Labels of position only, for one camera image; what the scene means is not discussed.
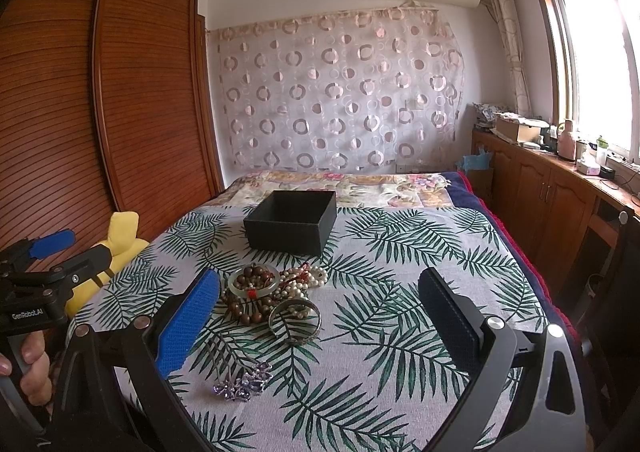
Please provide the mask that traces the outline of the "person's left hand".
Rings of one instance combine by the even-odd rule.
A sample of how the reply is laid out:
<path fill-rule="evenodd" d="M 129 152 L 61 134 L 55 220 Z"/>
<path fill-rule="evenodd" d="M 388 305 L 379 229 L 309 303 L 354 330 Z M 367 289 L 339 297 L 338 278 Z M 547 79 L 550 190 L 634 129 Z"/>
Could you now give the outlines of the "person's left hand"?
<path fill-rule="evenodd" d="M 32 332 L 25 337 L 21 355 L 28 365 L 20 383 L 23 394 L 32 406 L 47 406 L 52 398 L 52 382 L 43 331 Z"/>

